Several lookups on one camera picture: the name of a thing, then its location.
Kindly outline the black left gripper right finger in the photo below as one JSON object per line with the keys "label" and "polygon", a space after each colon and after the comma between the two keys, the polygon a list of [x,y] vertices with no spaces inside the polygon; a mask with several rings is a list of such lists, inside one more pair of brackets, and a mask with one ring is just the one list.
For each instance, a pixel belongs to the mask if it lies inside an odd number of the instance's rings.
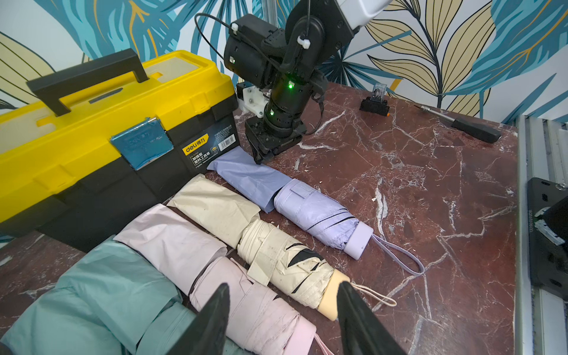
{"label": "black left gripper right finger", "polygon": [[338,288],[337,309],[344,354],[406,354],[348,282]]}

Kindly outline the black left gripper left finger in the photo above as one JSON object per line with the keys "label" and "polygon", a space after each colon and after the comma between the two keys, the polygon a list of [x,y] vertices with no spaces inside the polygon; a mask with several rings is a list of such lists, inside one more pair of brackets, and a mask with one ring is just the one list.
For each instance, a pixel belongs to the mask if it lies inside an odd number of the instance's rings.
{"label": "black left gripper left finger", "polygon": [[167,354],[223,354],[229,311],[229,286],[222,283]]}

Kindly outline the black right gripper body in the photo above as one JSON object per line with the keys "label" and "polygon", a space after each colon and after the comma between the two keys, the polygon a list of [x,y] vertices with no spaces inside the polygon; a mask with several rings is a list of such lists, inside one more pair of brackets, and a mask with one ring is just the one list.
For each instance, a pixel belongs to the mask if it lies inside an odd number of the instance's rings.
{"label": "black right gripper body", "polygon": [[[250,118],[245,123],[246,138],[256,164],[270,161],[319,130],[327,88],[328,79],[319,70],[315,70],[308,81],[286,74],[277,76],[263,118]],[[321,115],[312,131],[308,131],[301,119],[309,100],[317,103]]]}

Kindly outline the mint sleeved umbrella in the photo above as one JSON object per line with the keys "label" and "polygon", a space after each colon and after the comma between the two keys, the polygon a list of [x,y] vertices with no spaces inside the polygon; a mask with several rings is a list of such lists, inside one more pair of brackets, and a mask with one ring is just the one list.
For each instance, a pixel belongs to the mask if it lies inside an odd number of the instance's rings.
{"label": "mint sleeved umbrella", "polygon": [[[171,302],[149,324],[140,339],[135,354],[168,354],[189,329],[196,314],[178,302]],[[209,340],[207,346],[194,354],[250,354],[228,337]]]}

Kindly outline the pink sleeved umbrella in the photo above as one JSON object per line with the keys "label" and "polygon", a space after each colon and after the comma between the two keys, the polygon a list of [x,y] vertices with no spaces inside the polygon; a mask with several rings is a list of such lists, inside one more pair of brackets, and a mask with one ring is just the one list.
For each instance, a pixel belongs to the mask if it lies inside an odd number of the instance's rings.
{"label": "pink sleeved umbrella", "polygon": [[227,257],[214,260],[197,279],[189,294],[192,306],[201,310],[223,283],[229,287],[226,336],[241,348],[254,354],[308,354],[316,343],[324,354],[332,353],[313,323]]}

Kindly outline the lavender umbrella sleeve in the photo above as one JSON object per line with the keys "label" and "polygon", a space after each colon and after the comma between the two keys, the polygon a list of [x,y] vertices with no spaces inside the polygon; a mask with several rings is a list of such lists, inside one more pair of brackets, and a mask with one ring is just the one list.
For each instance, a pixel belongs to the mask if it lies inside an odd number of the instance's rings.
{"label": "lavender umbrella sleeve", "polygon": [[207,169],[219,174],[265,213],[275,209],[276,194],[291,181],[290,177],[278,170],[256,164],[254,158],[240,146],[214,159]]}

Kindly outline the beige sleeved umbrella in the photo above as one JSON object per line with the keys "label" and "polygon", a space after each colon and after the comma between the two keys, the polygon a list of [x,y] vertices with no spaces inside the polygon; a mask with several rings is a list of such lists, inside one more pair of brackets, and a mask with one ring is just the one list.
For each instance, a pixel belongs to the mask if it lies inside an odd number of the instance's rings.
{"label": "beige sleeved umbrella", "polygon": [[386,306],[397,306],[392,298],[356,284],[305,244],[260,219],[244,229],[238,255],[249,264],[247,275],[252,279],[274,285],[331,321],[338,318],[337,294],[343,282]]}

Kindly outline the beige umbrella sleeve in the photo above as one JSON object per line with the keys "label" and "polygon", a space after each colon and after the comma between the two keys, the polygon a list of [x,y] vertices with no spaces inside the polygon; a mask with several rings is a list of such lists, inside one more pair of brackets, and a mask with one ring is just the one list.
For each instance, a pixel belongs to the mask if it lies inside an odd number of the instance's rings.
{"label": "beige umbrella sleeve", "polygon": [[256,204],[202,174],[193,177],[167,205],[234,249],[244,229],[260,218]]}

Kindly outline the lavender sleeved umbrella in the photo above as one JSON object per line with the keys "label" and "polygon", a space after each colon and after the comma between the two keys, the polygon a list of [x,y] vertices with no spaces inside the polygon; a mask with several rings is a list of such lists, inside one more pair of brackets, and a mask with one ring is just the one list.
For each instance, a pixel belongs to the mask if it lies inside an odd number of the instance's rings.
{"label": "lavender sleeved umbrella", "polygon": [[374,229],[356,218],[333,198],[306,183],[293,179],[275,196],[276,210],[323,244],[359,260],[369,241],[374,241],[405,271],[420,276],[422,262],[409,251],[376,235]]}

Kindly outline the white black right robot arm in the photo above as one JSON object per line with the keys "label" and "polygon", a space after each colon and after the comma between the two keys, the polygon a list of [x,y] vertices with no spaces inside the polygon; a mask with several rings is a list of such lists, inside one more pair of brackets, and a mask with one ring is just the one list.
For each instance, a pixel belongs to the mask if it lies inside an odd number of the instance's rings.
{"label": "white black right robot arm", "polygon": [[260,113],[245,123],[254,162],[266,163],[310,132],[301,119],[310,100],[324,108],[328,79],[318,67],[350,44],[389,1],[300,1],[277,28],[248,14],[232,22],[224,64],[259,90]]}

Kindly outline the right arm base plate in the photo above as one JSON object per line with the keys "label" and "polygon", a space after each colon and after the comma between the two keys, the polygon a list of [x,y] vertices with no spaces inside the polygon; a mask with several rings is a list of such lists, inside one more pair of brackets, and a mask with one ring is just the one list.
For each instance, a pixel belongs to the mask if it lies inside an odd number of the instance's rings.
{"label": "right arm base plate", "polygon": [[567,300],[567,186],[534,177],[527,201],[531,282]]}

